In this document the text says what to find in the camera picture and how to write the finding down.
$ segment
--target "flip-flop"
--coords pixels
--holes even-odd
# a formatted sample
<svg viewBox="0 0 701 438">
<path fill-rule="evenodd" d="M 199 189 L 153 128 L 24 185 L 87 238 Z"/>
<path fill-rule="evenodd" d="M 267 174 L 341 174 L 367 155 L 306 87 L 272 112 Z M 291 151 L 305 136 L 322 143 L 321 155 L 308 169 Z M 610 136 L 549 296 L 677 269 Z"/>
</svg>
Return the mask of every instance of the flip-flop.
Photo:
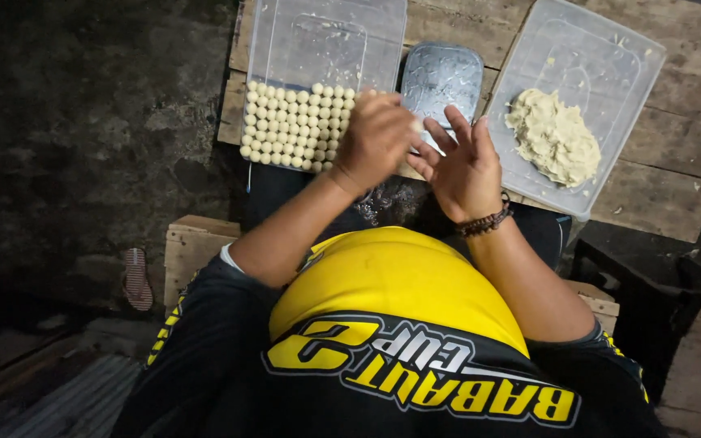
<svg viewBox="0 0 701 438">
<path fill-rule="evenodd" d="M 137 310 L 148 310 L 153 305 L 153 293 L 145 272 L 145 252 L 139 248 L 126 250 L 126 280 L 123 292 L 131 306 Z"/>
</svg>

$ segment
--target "hand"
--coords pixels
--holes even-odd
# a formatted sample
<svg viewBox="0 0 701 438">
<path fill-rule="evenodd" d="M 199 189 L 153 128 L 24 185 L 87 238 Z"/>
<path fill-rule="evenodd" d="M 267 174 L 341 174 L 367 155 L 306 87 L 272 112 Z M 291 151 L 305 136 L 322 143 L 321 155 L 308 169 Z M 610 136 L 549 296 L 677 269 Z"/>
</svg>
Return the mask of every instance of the hand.
<svg viewBox="0 0 701 438">
<path fill-rule="evenodd" d="M 351 113 L 329 177 L 353 196 L 363 195 L 393 174 L 417 138 L 415 116 L 397 93 L 362 93 Z"/>
<path fill-rule="evenodd" d="M 419 139 L 413 147 L 421 155 L 408 154 L 407 164 L 432 185 L 443 212 L 456 224 L 499 213 L 501 165 L 488 134 L 488 117 L 470 127 L 453 105 L 445 108 L 445 116 L 458 143 L 433 118 L 426 118 L 424 126 L 445 156 Z"/>
</svg>

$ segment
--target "black pants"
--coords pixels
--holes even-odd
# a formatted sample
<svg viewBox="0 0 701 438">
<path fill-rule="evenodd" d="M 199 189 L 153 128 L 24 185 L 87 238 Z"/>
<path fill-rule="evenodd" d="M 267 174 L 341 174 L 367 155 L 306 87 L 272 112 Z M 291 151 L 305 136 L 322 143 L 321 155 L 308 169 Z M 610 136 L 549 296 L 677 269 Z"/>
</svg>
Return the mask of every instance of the black pants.
<svg viewBox="0 0 701 438">
<path fill-rule="evenodd" d="M 243 231 L 261 224 L 270 214 L 301 192 L 314 177 L 315 175 L 309 173 L 252 164 L 250 197 L 245 208 Z M 565 214 L 523 204 L 512 203 L 511 209 L 523 237 L 542 261 L 555 270 L 559 264 L 561 251 L 565 248 L 567 238 L 570 236 L 572 218 Z M 351 206 L 318 236 L 316 242 L 322 242 L 337 234 L 368 228 L 372 228 L 372 225 L 368 224 Z M 443 238 L 443 242 L 462 253 L 468 260 L 472 260 L 467 244 L 458 235 Z"/>
</svg>

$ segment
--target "corrugated sheet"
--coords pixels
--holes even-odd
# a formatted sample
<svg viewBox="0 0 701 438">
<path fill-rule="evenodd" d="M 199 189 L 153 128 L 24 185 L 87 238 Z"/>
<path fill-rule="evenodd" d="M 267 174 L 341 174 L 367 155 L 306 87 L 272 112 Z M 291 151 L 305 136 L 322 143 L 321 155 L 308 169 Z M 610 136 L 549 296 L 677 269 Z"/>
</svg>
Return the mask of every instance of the corrugated sheet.
<svg viewBox="0 0 701 438">
<path fill-rule="evenodd" d="M 2 401 L 0 438 L 106 438 L 141 369 L 109 355 L 25 410 Z"/>
</svg>

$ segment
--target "dough crumb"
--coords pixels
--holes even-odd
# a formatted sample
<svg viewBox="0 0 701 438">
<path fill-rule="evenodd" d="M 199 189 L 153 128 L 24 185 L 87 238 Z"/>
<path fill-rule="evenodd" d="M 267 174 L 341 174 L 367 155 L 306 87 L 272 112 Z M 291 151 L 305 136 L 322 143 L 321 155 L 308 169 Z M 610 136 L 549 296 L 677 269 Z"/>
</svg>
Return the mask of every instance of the dough crumb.
<svg viewBox="0 0 701 438">
<path fill-rule="evenodd" d="M 505 124 L 515 129 L 518 154 L 551 181 L 576 187 L 597 173 L 597 139 L 583 123 L 580 108 L 565 107 L 558 91 L 523 91 L 505 116 Z"/>
</svg>

